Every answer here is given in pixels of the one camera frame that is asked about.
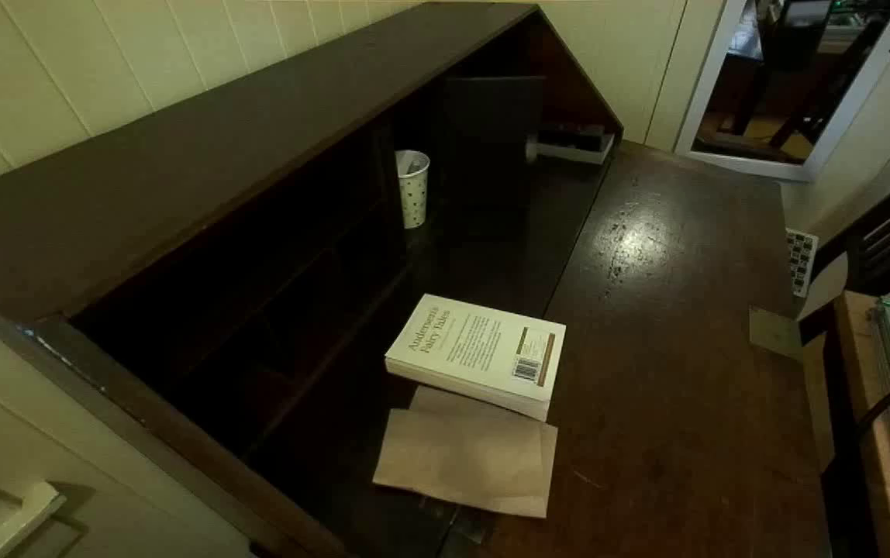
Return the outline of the small paper note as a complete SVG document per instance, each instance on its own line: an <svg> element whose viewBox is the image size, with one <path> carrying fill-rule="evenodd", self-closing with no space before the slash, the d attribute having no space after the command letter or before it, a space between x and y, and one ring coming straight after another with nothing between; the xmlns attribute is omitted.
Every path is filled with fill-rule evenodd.
<svg viewBox="0 0 890 558"><path fill-rule="evenodd" d="M747 312L747 338L755 347L797 358L801 355L801 329L792 316L773 310Z"/></svg>

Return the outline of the white patterned paper cup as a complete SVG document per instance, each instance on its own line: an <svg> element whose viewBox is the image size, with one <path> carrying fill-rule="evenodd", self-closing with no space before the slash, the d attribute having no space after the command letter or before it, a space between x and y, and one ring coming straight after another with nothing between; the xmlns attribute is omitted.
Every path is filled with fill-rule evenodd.
<svg viewBox="0 0 890 558"><path fill-rule="evenodd" d="M419 230L428 220L428 170L430 157L425 151L396 151L400 211L405 230Z"/></svg>

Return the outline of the dark wooden desk hutch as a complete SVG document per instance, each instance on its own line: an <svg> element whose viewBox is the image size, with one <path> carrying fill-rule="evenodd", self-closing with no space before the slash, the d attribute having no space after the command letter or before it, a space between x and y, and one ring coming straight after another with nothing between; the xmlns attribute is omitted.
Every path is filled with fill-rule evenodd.
<svg viewBox="0 0 890 558"><path fill-rule="evenodd" d="M539 73L542 127L622 123L532 4L423 4L0 177L0 340L116 427L249 558L466 558L479 512L380 490L412 387L386 349L448 285L448 76ZM404 226L396 151L430 157ZM602 187L526 157L545 312Z"/></svg>

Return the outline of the white framed doorway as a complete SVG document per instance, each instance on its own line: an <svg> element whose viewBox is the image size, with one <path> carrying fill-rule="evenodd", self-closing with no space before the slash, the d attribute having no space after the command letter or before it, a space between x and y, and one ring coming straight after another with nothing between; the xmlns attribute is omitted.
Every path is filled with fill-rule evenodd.
<svg viewBox="0 0 890 558"><path fill-rule="evenodd" d="M890 0L728 0L677 150L808 179L890 64Z"/></svg>

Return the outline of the dark hardcover book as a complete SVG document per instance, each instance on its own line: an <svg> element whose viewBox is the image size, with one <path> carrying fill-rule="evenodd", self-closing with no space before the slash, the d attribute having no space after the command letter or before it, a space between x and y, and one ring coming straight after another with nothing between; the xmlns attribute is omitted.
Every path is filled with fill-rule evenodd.
<svg viewBox="0 0 890 558"><path fill-rule="evenodd" d="M606 163L614 150L614 132L602 123L542 127L526 136L525 155L531 162L557 157L571 163Z"/></svg>

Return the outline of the white perforated bracket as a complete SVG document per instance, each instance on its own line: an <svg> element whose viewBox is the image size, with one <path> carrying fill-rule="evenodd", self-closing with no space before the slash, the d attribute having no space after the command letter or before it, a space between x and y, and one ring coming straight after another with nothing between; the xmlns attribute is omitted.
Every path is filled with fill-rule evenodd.
<svg viewBox="0 0 890 558"><path fill-rule="evenodd" d="M804 230L788 230L783 238L788 238L792 291L804 298L808 291L818 238Z"/></svg>

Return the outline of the white paperback book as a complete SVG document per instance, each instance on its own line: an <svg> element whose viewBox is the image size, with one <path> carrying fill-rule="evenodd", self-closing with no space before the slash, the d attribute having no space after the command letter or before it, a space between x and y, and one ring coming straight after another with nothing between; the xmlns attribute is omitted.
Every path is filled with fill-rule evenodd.
<svg viewBox="0 0 890 558"><path fill-rule="evenodd" d="M565 321L423 293L386 349L386 370L545 421L565 335Z"/></svg>

